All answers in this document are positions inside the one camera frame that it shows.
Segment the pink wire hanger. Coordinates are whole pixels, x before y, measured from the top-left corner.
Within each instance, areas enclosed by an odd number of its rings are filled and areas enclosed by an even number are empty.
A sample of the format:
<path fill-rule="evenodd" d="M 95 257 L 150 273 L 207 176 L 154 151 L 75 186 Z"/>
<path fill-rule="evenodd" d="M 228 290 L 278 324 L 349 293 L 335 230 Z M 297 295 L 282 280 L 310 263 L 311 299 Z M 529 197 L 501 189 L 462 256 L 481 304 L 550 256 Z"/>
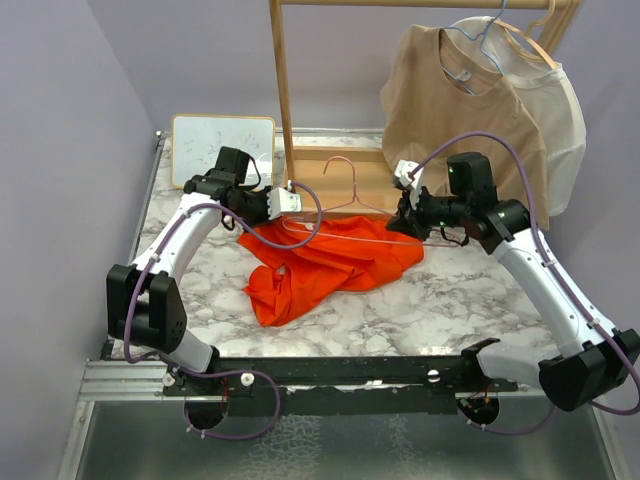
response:
<path fill-rule="evenodd" d="M 304 160 L 296 170 L 298 179 L 319 198 L 302 196 L 303 211 L 284 217 L 287 227 L 303 224 L 307 229 L 317 220 L 333 223 L 367 220 L 384 226 L 396 211 L 399 191 L 390 183 L 392 172 L 384 161 L 358 161 L 344 155 L 322 160 Z"/>

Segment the orange t-shirt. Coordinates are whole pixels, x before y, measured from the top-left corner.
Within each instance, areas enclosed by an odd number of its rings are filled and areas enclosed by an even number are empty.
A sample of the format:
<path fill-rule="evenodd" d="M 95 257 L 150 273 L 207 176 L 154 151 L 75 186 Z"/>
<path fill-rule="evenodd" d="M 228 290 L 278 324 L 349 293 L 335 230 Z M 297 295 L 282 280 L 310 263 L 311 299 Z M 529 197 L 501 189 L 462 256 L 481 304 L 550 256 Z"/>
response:
<path fill-rule="evenodd" d="M 323 221 L 306 245 L 275 249 L 244 233 L 238 243 L 262 264 L 244 292 L 260 325 L 280 327 L 336 291 L 364 292 L 396 281 L 424 258 L 418 240 L 369 222 Z"/>

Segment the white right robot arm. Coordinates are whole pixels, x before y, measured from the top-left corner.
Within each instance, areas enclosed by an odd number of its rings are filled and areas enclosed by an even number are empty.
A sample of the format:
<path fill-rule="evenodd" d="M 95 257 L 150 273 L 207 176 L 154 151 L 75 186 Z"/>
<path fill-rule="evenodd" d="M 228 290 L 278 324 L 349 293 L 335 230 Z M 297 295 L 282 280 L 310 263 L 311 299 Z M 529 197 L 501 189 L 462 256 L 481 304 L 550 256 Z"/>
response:
<path fill-rule="evenodd" d="M 621 385 L 627 365 L 639 356 L 639 336 L 620 331 L 605 318 L 552 255 L 542 234 L 532 229 L 527 208 L 500 200 L 484 155 L 450 157 L 451 193 L 434 196 L 422 183 L 417 163 L 401 160 L 393 184 L 402 192 L 387 228 L 424 240 L 431 230 L 461 227 L 516 280 L 551 331 L 549 349 L 517 347 L 487 340 L 467 350 L 459 367 L 461 383 L 481 391 L 494 379 L 538 387 L 553 405 L 573 411 Z"/>

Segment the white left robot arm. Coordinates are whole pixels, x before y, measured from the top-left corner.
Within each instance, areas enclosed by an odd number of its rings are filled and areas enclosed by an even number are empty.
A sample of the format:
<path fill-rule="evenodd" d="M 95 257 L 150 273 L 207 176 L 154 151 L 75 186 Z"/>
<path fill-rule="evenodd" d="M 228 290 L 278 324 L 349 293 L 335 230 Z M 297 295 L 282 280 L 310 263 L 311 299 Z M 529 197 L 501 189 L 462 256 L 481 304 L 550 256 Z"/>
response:
<path fill-rule="evenodd" d="M 214 166 L 185 182 L 176 212 L 159 236 L 129 265 L 114 265 L 106 277 L 108 333 L 125 344 L 125 359 L 137 363 L 130 347 L 140 346 L 186 369 L 186 382 L 206 395 L 220 385 L 219 353 L 187 327 L 179 284 L 196 251 L 224 215 L 254 226 L 268 219 L 268 188 L 247 185 L 248 153 L 223 146 Z"/>

